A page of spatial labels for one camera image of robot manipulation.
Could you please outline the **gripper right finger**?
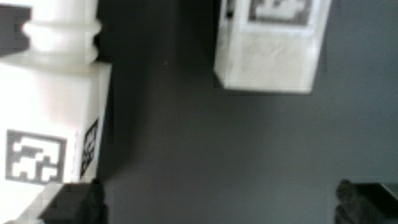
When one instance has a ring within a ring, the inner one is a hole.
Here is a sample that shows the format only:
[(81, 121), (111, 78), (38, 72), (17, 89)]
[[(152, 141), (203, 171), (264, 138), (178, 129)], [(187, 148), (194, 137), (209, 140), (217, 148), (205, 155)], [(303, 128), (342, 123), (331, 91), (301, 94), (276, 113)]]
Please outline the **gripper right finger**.
[(336, 188), (335, 224), (398, 224), (398, 183), (354, 183)]

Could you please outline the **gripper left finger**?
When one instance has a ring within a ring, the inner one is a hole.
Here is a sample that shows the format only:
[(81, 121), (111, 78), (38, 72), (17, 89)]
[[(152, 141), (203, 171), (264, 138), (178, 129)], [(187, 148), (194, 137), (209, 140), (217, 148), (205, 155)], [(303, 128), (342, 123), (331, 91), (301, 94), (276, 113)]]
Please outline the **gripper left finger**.
[(45, 224), (109, 224), (107, 215), (104, 184), (66, 184), (40, 213), (40, 220)]

